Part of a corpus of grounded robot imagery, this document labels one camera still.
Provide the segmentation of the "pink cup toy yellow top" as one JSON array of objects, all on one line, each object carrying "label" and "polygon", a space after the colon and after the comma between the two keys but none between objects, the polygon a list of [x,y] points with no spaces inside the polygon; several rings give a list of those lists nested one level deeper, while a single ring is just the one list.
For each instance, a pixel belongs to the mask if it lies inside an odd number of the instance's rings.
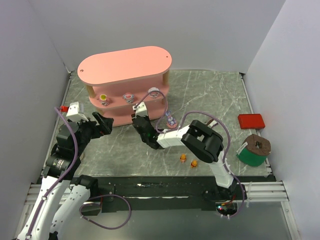
[{"label": "pink cup toy yellow top", "polygon": [[108,98],[108,96],[106,94],[100,94],[98,97],[98,101],[104,107],[106,107],[110,104],[110,99]]}]

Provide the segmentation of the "pink cloud toy blue bows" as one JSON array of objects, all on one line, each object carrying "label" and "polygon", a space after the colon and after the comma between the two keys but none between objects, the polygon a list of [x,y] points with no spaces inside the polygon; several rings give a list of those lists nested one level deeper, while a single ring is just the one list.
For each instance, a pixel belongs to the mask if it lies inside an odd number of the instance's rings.
[{"label": "pink cloud toy blue bows", "polygon": [[125,93],[122,97],[127,104],[132,104],[135,100],[134,94],[132,94],[130,92]]}]

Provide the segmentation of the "pink white frilly toy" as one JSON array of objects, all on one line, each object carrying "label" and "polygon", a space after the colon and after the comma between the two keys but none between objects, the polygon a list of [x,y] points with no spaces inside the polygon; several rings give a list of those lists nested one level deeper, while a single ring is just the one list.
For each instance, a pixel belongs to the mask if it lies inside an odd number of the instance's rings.
[{"label": "pink white frilly toy", "polygon": [[160,90],[157,87],[151,87],[148,90],[148,95],[151,99],[156,99],[160,94]]}]

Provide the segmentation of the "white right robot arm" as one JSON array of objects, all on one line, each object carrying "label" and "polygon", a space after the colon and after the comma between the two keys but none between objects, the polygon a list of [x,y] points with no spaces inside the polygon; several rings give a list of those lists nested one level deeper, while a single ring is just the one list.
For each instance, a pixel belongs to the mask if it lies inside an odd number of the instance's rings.
[{"label": "white right robot arm", "polygon": [[223,137],[204,123],[193,120],[179,130],[157,132],[148,116],[132,116],[132,125],[142,142],[154,150],[169,147],[187,147],[200,161],[209,165],[216,185],[233,192],[237,181],[224,159]]}]

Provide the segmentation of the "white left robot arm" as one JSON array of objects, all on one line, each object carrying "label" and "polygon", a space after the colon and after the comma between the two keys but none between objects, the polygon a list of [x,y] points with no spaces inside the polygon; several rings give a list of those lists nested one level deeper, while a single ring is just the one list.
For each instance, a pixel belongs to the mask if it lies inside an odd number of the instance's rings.
[{"label": "white left robot arm", "polygon": [[31,214],[18,234],[19,240],[60,240],[74,213],[98,192],[96,178],[81,175],[64,203],[60,203],[81,164],[81,155],[92,139],[111,134],[113,118],[93,112],[94,121],[65,118],[56,144],[47,158],[41,187]]}]

